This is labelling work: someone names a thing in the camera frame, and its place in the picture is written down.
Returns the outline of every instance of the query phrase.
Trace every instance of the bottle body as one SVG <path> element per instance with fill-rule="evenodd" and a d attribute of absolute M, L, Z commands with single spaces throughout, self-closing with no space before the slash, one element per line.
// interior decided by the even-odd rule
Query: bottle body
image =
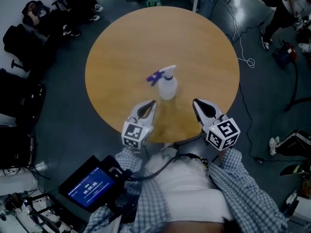
<path fill-rule="evenodd" d="M 176 95 L 177 90 L 177 79 L 173 76 L 171 80 L 162 78 L 158 81 L 158 88 L 160 96 L 164 100 L 171 100 Z"/>

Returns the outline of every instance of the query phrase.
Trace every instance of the green object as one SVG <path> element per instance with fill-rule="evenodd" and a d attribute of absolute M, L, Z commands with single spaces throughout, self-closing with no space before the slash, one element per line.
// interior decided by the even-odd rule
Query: green object
<path fill-rule="evenodd" d="M 161 0 L 148 0 L 146 4 L 147 4 L 147 7 L 162 6 Z"/>

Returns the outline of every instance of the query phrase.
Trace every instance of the white cube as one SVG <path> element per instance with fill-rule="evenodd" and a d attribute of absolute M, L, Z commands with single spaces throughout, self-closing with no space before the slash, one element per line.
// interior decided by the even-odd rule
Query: white cube
<path fill-rule="evenodd" d="M 240 133 L 241 131 L 237 124 L 233 118 L 230 118 L 210 126 L 206 140 L 219 151 L 222 151 L 235 144 Z"/>
<path fill-rule="evenodd" d="M 122 130 L 122 143 L 128 147 L 140 149 L 150 137 L 153 126 L 144 127 L 135 123 L 125 122 Z"/>

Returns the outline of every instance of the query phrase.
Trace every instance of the blue screen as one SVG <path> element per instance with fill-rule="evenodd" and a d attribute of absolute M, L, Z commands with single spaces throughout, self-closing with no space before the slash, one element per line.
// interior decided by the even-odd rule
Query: blue screen
<path fill-rule="evenodd" d="M 114 180 L 99 167 L 91 171 L 68 195 L 85 207 L 90 206 L 112 185 Z"/>

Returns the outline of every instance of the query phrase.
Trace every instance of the purple spray trigger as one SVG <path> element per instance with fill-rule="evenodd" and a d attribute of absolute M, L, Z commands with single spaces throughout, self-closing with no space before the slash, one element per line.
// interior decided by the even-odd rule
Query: purple spray trigger
<path fill-rule="evenodd" d="M 160 72 L 160 71 L 156 71 L 153 75 L 149 76 L 147 78 L 147 82 L 152 81 L 151 86 L 154 86 L 156 84 L 156 82 L 162 78 L 162 74 L 164 74 L 164 71 Z"/>

